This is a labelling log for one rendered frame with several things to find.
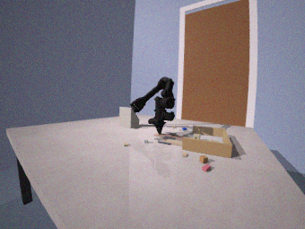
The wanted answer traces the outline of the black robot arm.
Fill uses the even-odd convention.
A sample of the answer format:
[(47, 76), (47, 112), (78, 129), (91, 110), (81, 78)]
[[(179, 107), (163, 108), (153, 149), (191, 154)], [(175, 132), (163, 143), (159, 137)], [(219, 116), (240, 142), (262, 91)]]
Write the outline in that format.
[[(155, 100), (155, 108), (164, 108), (164, 109), (172, 109), (175, 105), (175, 98), (172, 92), (173, 89), (173, 80), (164, 76), (160, 79), (158, 84), (150, 90), (144, 97), (140, 97), (133, 102), (130, 103), (130, 108), (133, 109), (135, 113), (139, 112), (146, 104), (146, 102), (151, 99), (158, 91), (161, 91), (161, 96), (156, 96)], [(164, 90), (163, 90), (164, 89)], [(174, 112), (167, 112), (167, 110), (163, 110), (161, 114), (162, 119), (168, 119), (169, 121), (174, 120), (175, 115)]]

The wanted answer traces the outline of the small pink block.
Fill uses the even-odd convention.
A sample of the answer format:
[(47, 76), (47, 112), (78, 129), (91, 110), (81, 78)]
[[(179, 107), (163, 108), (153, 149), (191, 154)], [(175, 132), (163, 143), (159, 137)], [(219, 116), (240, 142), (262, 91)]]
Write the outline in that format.
[(205, 166), (202, 167), (202, 170), (205, 171), (205, 172), (207, 172), (210, 169), (211, 169), (211, 165), (206, 164)]

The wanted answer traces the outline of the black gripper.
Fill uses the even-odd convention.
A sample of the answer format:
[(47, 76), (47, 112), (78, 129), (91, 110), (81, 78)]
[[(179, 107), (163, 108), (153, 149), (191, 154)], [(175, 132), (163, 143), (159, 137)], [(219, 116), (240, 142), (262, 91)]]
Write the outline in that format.
[(163, 112), (163, 110), (165, 111), (164, 108), (155, 108), (155, 117), (154, 119), (149, 119), (148, 120), (148, 124), (154, 124), (154, 126), (156, 127), (158, 134), (160, 135), (162, 132), (162, 128), (163, 125), (166, 124), (167, 122), (164, 122), (164, 120), (169, 121), (168, 119), (162, 119), (161, 118), (161, 114)]

